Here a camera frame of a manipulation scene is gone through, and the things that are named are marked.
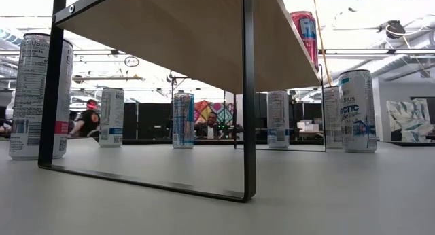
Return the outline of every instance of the office desk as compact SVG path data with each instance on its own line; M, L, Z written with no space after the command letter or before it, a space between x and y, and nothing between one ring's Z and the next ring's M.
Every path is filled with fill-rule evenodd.
M68 142L55 164L144 179L240 190L232 146ZM376 154L257 151L258 191L247 204L199 198L38 169L0 142L2 235L409 235L435 230L431 147L379 143Z

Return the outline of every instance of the shelf underside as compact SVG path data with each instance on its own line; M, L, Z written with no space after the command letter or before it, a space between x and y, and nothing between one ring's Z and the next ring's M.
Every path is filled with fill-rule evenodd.
M242 0L79 0L58 26L212 86L242 92ZM282 0L254 0L256 91L318 86Z

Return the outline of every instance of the black metal frame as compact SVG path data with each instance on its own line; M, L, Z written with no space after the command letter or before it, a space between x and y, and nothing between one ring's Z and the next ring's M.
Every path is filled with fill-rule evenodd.
M57 25L98 5L104 0L79 0L66 7L66 0L54 0L53 19L48 59L48 70L45 86L45 98L42 117L41 141L39 146L38 166L47 170L62 173L93 177L108 181L116 181L144 187L163 189L171 192L191 194L207 198L228 200L233 202L247 202L256 193L256 142L254 116L249 114L254 110L254 17L253 0L242 0L242 51L243 51L243 117L244 121L244 151L243 151L243 193L232 191L204 192L197 187L178 183L149 183L113 173L103 173L93 170L81 170L52 164L54 147L54 127L56 123L56 108L60 75L60 62L63 44L63 29Z
M256 150L267 150L267 151L307 151L307 152L326 152L326 131L325 131L325 101L324 101L324 70L321 64L319 64L320 68L320 76L321 76L321 117L324 125L324 148L322 150L305 150L305 149L279 149L279 148L268 148L268 149L260 149L256 148ZM237 104L236 104L236 95L234 95L234 115L237 113ZM237 118L233 116L232 124L234 129L237 125ZM237 138L233 138L234 140L234 149L243 150L244 148L237 147Z

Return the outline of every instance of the energy drink can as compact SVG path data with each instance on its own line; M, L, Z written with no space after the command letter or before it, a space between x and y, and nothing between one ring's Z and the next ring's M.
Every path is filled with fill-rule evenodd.
M36 160L41 138L42 110L50 36L27 33L21 42L9 155L14 160ZM63 41L57 98L53 158L67 150L73 46Z
M174 149L192 149L194 144L194 96L177 93L173 99L172 145Z
M377 142L370 71L341 73L339 85L343 149L346 152L374 153Z
M124 125L124 91L104 88L101 95L100 147L121 147Z
M324 88L326 149L341 149L341 121L338 86Z
M299 11L290 13L293 23L298 29L308 55L311 57L315 68L319 70L319 54L317 50L317 32L315 29L315 19L313 14L308 11Z
M290 144L288 94L274 91L267 94L267 143L269 147L287 148Z

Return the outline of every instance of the cable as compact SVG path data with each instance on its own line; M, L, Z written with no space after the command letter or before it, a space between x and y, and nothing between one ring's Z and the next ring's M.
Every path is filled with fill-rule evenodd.
M319 14L317 13L317 4L316 4L315 0L313 0L313 1L314 1L314 8L315 8L315 17L316 17L316 21L317 21L317 29L319 30L321 54L324 57L325 71L326 71L326 76L328 77L328 84L329 84L329 86L332 86L332 81L331 81L331 77L329 75L328 66L326 65L326 56L325 56L325 50L324 50L324 40L321 38Z
M405 43L406 43L406 45L408 46L408 48L409 49L411 49L411 45L409 44L409 42L408 42L408 39L405 37L405 36L403 36L403 39L405 40ZM392 49L395 49L394 47L393 47L393 45L390 43L390 42L388 42L388 40L386 40L385 39L385 42L386 42L386 44L388 44ZM410 67L413 71L415 71L415 72L417 72L417 70L416 69L414 69L410 64L408 64L407 63L407 61L405 60L405 59L403 59L403 58L401 58L402 60L403 60L403 62L404 63L406 63L406 65L408 65L408 67ZM417 62L419 63L419 65L420 65L420 67L421 67L421 69L423 70L423 71L425 71L425 73L435 82L435 79L432 77L432 76L430 76L430 73L428 72L428 71L426 71L426 69L424 68L424 66L420 63L420 61L418 60L418 58L415 58L415 60L417 60Z
M393 31L390 31L389 29L388 29L388 27L390 27L391 25L387 25L386 27L385 27L385 30L388 32L388 33L391 33L391 34L393 34L393 35L401 35L401 36L405 36L405 35L414 35L414 34L416 34L416 33L418 33L418 32L422 32L422 30L423 30L423 28L425 28L425 26L423 26L423 25L421 25L421 27L420 27L420 29L418 29L417 31L414 31L414 32L411 32L411 33L396 33L396 32L393 32Z
M412 48L411 48L411 45L410 45L409 42L408 42L408 39L407 39L405 36L403 36L403 40L405 40L405 43L406 43L406 45L408 46L408 48L409 48L409 49L412 49ZM434 79L432 76L430 76L429 71L427 71L427 70L424 68L424 66L420 63L419 59L418 59L418 58L415 58L415 60L419 63L421 69L426 73L426 75L428 75L429 78L431 78L431 79L435 82L435 79Z

